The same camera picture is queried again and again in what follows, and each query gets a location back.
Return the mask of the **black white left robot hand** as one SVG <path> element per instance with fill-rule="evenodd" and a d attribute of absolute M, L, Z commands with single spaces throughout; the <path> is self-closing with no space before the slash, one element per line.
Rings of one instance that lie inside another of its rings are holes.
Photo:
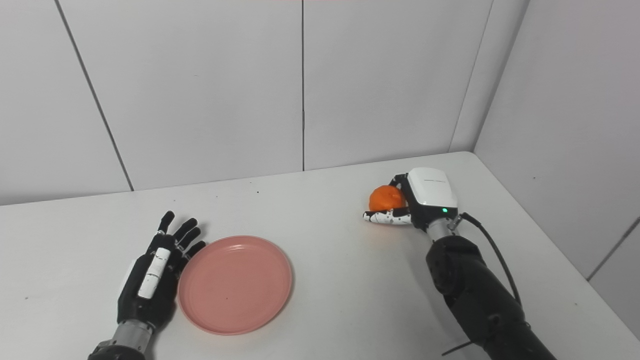
<path fill-rule="evenodd" d="M 135 260 L 118 297 L 118 324 L 138 321 L 155 331 L 173 315 L 182 273 L 206 246 L 198 240 L 201 228 L 197 219 L 188 219 L 170 233 L 174 218 L 171 210 L 165 213 L 146 251 Z"/>

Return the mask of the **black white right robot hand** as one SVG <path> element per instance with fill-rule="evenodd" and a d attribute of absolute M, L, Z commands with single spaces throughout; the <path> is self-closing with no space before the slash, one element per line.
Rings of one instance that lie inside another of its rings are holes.
<path fill-rule="evenodd" d="M 437 224 L 451 227 L 458 217 L 458 199 L 442 170 L 416 167 L 393 176 L 369 196 L 362 219 L 368 223 L 412 225 L 428 231 Z"/>

